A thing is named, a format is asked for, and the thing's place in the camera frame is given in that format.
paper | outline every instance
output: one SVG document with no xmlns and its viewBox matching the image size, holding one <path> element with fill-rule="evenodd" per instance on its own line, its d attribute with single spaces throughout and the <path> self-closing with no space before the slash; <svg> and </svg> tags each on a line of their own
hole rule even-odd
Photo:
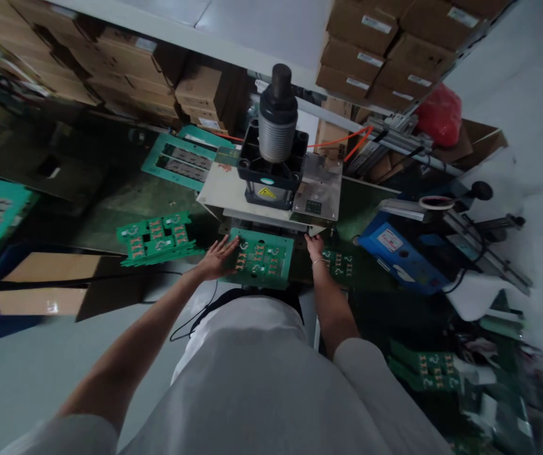
<svg viewBox="0 0 543 455">
<path fill-rule="evenodd" d="M 145 38 L 139 38 L 137 42 L 134 44 L 135 47 L 138 47 L 139 49 L 143 49 L 144 51 L 150 51 L 150 52 L 155 51 L 157 45 L 158 44 L 156 42 L 145 39 Z"/>
<path fill-rule="evenodd" d="M 469 28 L 474 28 L 476 25 L 478 25 L 478 22 L 480 22 L 475 17 L 470 16 L 469 14 L 464 12 L 464 10 L 458 9 L 455 7 L 452 7 L 447 15 L 448 17 L 456 20 L 457 22 L 462 23 L 463 25 Z"/>
<path fill-rule="evenodd" d="M 216 130 L 221 129 L 221 128 L 219 128 L 219 122 L 217 122 L 215 120 L 201 119 L 201 118 L 198 118 L 198 120 L 200 120 L 200 125 L 206 126 L 207 128 L 214 128 Z"/>
<path fill-rule="evenodd" d="M 414 98 L 410 95 L 401 94 L 400 92 L 393 92 L 394 95 L 399 96 L 400 98 L 407 99 L 408 101 L 413 101 Z"/>
<path fill-rule="evenodd" d="M 418 76 L 415 76 L 415 75 L 410 75 L 409 76 L 409 81 L 414 82 L 414 83 L 418 83 L 419 85 L 422 85 L 423 87 L 429 87 L 431 85 L 430 81 L 422 79 L 422 78 L 420 78 Z"/>
<path fill-rule="evenodd" d="M 356 79 L 347 78 L 347 83 L 363 88 L 364 90 L 368 90 L 370 88 L 370 85 L 366 85 L 364 82 L 357 81 Z"/>
<path fill-rule="evenodd" d="M 371 18 L 370 16 L 362 16 L 362 23 L 383 33 L 389 33 L 391 31 L 391 25 L 387 25 L 383 22 L 378 21 L 377 19 Z"/>
<path fill-rule="evenodd" d="M 358 53 L 358 60 L 365 61 L 366 63 L 370 63 L 371 65 L 378 66 L 379 68 L 383 66 L 383 62 L 381 60 L 378 60 L 369 55 L 366 55 L 363 52 Z"/>
</svg>

white shelf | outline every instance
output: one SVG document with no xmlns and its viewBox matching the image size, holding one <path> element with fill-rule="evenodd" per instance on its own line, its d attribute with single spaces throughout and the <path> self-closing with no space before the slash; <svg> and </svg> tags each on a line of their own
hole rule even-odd
<svg viewBox="0 0 543 455">
<path fill-rule="evenodd" d="M 383 115 L 393 112 L 316 85 L 331 0 L 53 0 L 53 3 Z"/>
</svg>

green circuit board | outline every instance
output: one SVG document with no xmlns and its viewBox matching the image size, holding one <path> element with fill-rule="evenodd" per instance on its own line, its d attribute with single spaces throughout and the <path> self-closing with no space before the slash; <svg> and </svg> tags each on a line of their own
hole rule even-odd
<svg viewBox="0 0 543 455">
<path fill-rule="evenodd" d="M 237 273 L 224 281 L 285 289 L 288 286 L 290 259 L 294 240 L 269 234 L 233 228 L 230 238 L 240 237 L 240 244 L 229 258 Z"/>
</svg>

metal plate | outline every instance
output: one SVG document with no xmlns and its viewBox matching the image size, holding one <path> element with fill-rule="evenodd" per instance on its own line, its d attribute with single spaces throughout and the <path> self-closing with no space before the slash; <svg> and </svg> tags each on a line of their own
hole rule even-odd
<svg viewBox="0 0 543 455">
<path fill-rule="evenodd" d="M 295 194 L 293 213 L 338 220 L 342 172 L 341 160 L 308 153 L 303 179 Z"/>
</svg>

warning label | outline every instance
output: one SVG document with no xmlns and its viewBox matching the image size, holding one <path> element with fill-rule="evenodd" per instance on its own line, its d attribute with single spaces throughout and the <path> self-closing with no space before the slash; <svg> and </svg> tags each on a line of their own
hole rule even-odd
<svg viewBox="0 0 543 455">
<path fill-rule="evenodd" d="M 276 199 L 276 195 L 274 193 L 272 193 L 266 186 L 264 186 L 263 189 L 261 189 L 261 191 L 259 191 L 259 196 L 272 197 L 272 198 Z"/>
</svg>

